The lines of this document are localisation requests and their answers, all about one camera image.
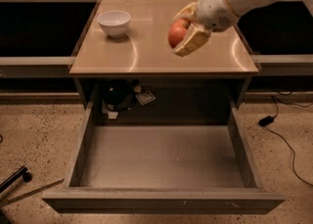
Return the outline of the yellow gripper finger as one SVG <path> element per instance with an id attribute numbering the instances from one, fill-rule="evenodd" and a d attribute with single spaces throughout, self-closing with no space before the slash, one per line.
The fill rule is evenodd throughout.
<path id="1" fill-rule="evenodd" d="M 195 22 L 197 20 L 197 2 L 192 2 L 186 5 L 181 11 L 179 11 L 175 16 L 174 20 L 186 20 L 188 22 Z"/>
<path id="2" fill-rule="evenodd" d="M 211 32 L 211 29 L 202 24 L 192 23 L 183 40 L 173 49 L 173 53 L 180 57 L 192 54 L 208 41 Z"/>

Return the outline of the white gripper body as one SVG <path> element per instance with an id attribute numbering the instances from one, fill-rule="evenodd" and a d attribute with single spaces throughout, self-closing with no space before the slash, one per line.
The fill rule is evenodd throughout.
<path id="1" fill-rule="evenodd" d="M 198 0 L 196 17 L 198 22 L 216 32 L 225 31 L 240 18 L 229 0 Z"/>

